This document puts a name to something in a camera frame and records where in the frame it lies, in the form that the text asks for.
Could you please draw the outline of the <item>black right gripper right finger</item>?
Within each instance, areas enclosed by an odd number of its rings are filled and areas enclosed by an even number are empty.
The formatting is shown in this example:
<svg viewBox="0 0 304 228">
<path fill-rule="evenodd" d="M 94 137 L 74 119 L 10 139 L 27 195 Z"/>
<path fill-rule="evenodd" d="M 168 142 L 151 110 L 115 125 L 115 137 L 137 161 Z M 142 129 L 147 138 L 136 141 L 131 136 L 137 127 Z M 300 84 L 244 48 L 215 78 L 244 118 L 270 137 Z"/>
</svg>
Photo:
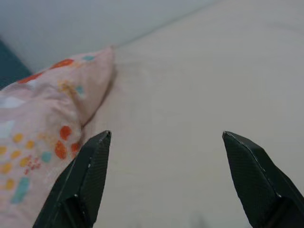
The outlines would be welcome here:
<svg viewBox="0 0 304 228">
<path fill-rule="evenodd" d="M 234 187 L 254 228 L 302 228 L 304 197 L 265 150 L 248 138 L 222 135 Z"/>
</svg>

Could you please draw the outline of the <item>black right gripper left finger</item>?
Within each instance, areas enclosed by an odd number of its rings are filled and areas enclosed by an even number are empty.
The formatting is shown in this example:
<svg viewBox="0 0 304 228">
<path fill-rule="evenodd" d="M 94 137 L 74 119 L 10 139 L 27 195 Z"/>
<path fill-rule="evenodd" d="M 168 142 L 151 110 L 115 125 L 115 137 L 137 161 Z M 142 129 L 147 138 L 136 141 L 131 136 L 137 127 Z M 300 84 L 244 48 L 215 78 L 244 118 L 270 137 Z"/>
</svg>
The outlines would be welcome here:
<svg viewBox="0 0 304 228">
<path fill-rule="evenodd" d="M 90 138 L 59 175 L 35 228 L 91 228 L 105 187 L 111 132 Z"/>
</svg>

